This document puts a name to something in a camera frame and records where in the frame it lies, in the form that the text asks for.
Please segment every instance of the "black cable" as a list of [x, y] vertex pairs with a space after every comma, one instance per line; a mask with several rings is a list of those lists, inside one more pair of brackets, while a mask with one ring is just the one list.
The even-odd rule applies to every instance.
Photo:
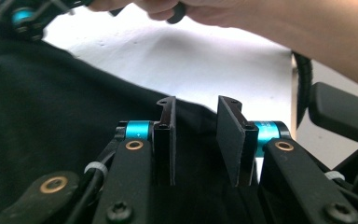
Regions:
[[310, 88], [312, 86], [312, 62], [311, 59], [296, 52], [293, 55], [297, 64], [298, 90], [297, 90], [297, 128], [300, 126], [305, 112], [310, 103]]
[[89, 204], [95, 201], [96, 195], [100, 191], [103, 186], [103, 172], [91, 168], [87, 171], [87, 173], [94, 173], [91, 181], [89, 182], [88, 187], [86, 188], [83, 196], [75, 205], [69, 217], [66, 219], [66, 224], [76, 224], [79, 223], [82, 215], [85, 213], [85, 210], [89, 207]]

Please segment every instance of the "finger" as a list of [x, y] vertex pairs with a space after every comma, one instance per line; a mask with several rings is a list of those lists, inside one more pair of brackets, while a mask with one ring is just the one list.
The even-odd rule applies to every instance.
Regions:
[[91, 11], [110, 11], [118, 8], [123, 8], [132, 0], [94, 0], [89, 5]]
[[169, 9], [158, 13], [149, 13], [149, 18], [155, 21], [166, 21], [173, 16], [173, 10]]
[[146, 12], [155, 14], [173, 8], [178, 2], [178, 0], [137, 0], [134, 3]]

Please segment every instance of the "black cloth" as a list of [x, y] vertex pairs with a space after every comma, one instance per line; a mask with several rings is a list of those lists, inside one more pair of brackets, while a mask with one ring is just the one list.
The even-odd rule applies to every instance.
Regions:
[[[47, 43], [0, 35], [0, 212], [41, 175], [81, 175], [119, 121], [158, 119], [156, 102], [164, 97]], [[187, 223], [251, 219], [245, 201], [254, 194], [229, 184], [214, 139], [215, 114], [178, 101], [176, 116], [176, 182], [191, 193], [178, 199], [165, 223], [183, 212]]]

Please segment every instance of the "brass screw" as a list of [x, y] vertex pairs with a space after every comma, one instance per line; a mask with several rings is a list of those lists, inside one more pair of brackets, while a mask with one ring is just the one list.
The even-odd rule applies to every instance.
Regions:
[[130, 141], [126, 144], [126, 149], [128, 150], [138, 150], [144, 146], [144, 143], [141, 141]]
[[40, 186], [40, 191], [46, 194], [55, 193], [63, 189], [67, 184], [68, 179], [65, 176], [54, 176]]
[[283, 150], [283, 151], [291, 151], [291, 150], [295, 149], [291, 144], [286, 143], [286, 142], [276, 142], [275, 147], [277, 147], [278, 149]]

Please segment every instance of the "hand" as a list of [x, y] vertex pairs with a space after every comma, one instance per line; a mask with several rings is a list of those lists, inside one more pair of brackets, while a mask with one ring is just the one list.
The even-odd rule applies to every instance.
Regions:
[[[94, 0], [91, 10], [108, 11], [135, 3], [145, 10], [153, 20], [166, 21], [173, 16], [172, 8], [178, 0]], [[247, 11], [252, 9], [251, 0], [182, 0], [186, 5], [186, 15], [192, 20], [222, 27], [241, 28]]]

